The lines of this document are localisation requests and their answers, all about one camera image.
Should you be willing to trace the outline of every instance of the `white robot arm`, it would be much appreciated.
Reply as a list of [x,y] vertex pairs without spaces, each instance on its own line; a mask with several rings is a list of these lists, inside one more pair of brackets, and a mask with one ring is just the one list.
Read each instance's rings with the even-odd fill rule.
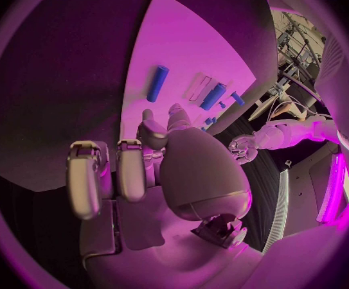
[[311,116],[305,121],[284,119],[268,121],[253,135],[241,135],[232,140],[229,151],[239,164],[251,162],[258,149],[276,150],[295,146],[303,139],[339,144],[337,128],[333,120],[323,116]]

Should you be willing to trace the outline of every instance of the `pink light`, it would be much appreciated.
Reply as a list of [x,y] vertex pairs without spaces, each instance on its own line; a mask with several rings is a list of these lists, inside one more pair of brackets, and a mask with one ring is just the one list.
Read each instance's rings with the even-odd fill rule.
[[345,158],[343,154],[332,157],[330,178],[328,180],[327,190],[321,205],[318,222],[333,222],[339,210],[341,197],[343,195],[343,184],[345,179]]

